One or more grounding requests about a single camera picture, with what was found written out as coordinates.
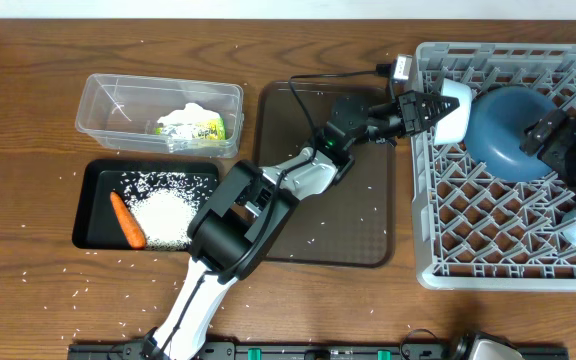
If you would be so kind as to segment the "light blue rice bowl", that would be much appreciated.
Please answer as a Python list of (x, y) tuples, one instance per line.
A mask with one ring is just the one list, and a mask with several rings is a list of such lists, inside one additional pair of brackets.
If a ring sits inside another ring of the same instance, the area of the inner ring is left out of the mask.
[(443, 81), (441, 95), (456, 98), (459, 106), (436, 124), (434, 146), (455, 144), (464, 139), (473, 102), (469, 86), (449, 79)]

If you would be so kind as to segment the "dark blue plate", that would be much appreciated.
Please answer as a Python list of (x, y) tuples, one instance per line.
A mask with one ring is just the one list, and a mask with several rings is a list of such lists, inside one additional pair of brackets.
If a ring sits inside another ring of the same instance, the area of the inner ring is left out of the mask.
[(548, 175), (551, 168), (523, 153), (520, 140), (526, 128), (555, 109), (548, 97), (529, 88), (508, 86), (487, 93), (472, 105), (464, 137), (468, 154), (506, 182), (530, 182)]

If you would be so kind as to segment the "foil snack wrapper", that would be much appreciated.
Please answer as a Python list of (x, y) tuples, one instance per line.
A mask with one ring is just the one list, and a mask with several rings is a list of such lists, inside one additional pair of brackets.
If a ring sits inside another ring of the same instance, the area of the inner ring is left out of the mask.
[(168, 136), (180, 140), (225, 140), (226, 130), (221, 118), (194, 122), (158, 123), (156, 135)]

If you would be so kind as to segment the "white tissue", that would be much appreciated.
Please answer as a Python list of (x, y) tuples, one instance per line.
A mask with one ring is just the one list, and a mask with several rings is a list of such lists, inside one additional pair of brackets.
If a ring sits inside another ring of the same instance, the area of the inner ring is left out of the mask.
[(204, 109), (196, 103), (188, 103), (183, 109), (174, 110), (170, 114), (160, 117), (157, 123), (162, 126), (195, 124), (220, 118), (221, 116), (215, 111)]

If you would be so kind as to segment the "orange carrot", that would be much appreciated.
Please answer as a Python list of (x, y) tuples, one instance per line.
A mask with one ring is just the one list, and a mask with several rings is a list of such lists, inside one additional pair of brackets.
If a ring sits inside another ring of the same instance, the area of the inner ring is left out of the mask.
[(146, 247), (146, 238), (124, 201), (115, 192), (110, 193), (110, 201), (121, 230), (130, 247), (135, 250), (144, 249)]

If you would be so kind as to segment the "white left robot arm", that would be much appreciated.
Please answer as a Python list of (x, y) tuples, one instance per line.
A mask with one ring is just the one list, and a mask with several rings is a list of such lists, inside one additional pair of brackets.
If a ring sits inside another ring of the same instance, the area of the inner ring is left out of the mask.
[(302, 200), (345, 177), (355, 162), (353, 146), (419, 134), (465, 116), (469, 107), (455, 95), (417, 91), (375, 106), (342, 97), (297, 156), (274, 166), (235, 164), (189, 224), (184, 285), (164, 323), (144, 338), (139, 358), (193, 358), (229, 289), (264, 260)]

